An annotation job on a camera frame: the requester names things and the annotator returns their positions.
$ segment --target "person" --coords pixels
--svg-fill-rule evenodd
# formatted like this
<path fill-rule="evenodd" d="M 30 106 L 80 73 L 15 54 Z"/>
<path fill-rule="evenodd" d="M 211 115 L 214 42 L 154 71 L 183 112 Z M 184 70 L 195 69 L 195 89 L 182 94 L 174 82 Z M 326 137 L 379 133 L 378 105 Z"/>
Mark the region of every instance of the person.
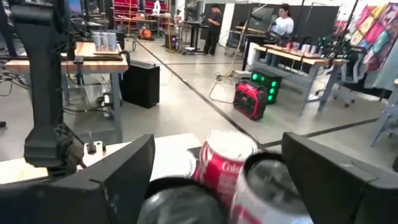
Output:
<path fill-rule="evenodd" d="M 223 14 L 217 4 L 211 5 L 211 12 L 211 17 L 207 20 L 210 25 L 205 48 L 203 49 L 205 55 L 214 55 L 216 53 L 216 46 L 221 33 L 221 23 L 223 22 Z"/>
<path fill-rule="evenodd" d="M 271 31 L 279 34 L 291 34 L 294 28 L 294 21 L 290 18 L 290 6 L 289 4 L 282 4 L 278 11 L 279 17 L 275 20 Z"/>

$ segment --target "concrete floor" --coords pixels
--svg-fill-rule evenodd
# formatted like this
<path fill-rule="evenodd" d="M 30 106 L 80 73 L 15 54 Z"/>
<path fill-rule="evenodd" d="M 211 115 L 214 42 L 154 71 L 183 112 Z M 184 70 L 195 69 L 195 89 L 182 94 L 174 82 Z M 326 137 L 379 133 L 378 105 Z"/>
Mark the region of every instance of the concrete floor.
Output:
<path fill-rule="evenodd" d="M 212 99 L 209 97 L 215 74 L 224 73 L 229 67 L 239 70 L 240 58 L 231 64 L 232 58 L 224 55 L 222 47 L 218 47 L 215 57 L 210 57 L 171 54 L 161 45 L 161 40 L 142 41 L 131 53 L 134 60 L 160 66 L 160 103 L 149 110 L 123 104 L 124 141 L 145 133 L 154 133 L 155 137 L 194 133 L 204 141 L 210 130 L 226 128 L 244 131 L 262 146 L 280 150 L 282 134 L 289 131 L 391 169 L 396 155 L 392 149 L 397 148 L 395 139 L 383 137 L 373 149 L 364 143 L 384 106 L 374 98 L 359 96 L 349 108 L 339 99 L 330 100 L 322 114 L 317 113 L 318 104 L 313 103 L 299 116 L 299 96 L 281 90 L 277 103 L 269 105 L 264 118 L 255 122 L 234 110 L 231 104 L 212 100 L 232 101 L 236 79 L 226 79 L 215 87 Z M 131 42 L 126 41 L 126 48 L 131 49 Z M 325 82 L 327 77 L 320 77 L 314 91 L 323 88 Z M 0 94 L 7 93 L 8 88 L 8 84 L 1 84 Z M 8 123 L 6 129 L 0 130 L 0 161 L 22 157 L 24 139 L 32 128 L 32 109 L 25 90 L 14 87 L 10 96 L 0 97 L 0 119 Z"/>

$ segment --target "red soda can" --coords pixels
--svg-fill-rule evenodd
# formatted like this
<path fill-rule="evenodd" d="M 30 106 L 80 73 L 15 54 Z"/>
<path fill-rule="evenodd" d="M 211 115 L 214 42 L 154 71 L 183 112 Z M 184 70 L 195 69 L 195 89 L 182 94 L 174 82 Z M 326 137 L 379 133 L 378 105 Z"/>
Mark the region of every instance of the red soda can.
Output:
<path fill-rule="evenodd" d="M 213 189 L 229 208 L 244 161 L 258 151 L 257 144 L 237 131 L 214 130 L 199 156 L 200 182 Z"/>

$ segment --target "man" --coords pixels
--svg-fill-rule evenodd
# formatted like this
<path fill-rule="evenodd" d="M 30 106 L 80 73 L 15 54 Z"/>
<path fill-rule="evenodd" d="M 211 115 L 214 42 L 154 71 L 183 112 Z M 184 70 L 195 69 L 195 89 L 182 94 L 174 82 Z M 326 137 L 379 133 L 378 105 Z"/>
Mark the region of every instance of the man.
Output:
<path fill-rule="evenodd" d="M 207 33 L 207 39 L 205 48 L 203 51 L 205 55 L 213 55 L 216 52 L 216 46 L 221 32 L 221 23 L 223 22 L 223 14 L 220 11 L 220 7 L 217 4 L 211 5 L 211 17 L 207 20 L 209 25 L 209 31 Z"/>

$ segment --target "woman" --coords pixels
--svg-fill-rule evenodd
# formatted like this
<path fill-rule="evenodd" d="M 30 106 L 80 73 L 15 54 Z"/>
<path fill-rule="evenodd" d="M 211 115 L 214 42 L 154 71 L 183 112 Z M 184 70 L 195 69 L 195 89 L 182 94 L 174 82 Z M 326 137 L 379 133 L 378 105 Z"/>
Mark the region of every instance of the woman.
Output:
<path fill-rule="evenodd" d="M 271 31 L 279 34 L 291 34 L 294 28 L 294 21 L 290 18 L 290 6 L 289 4 L 282 4 L 278 12 L 279 17 L 275 20 Z"/>

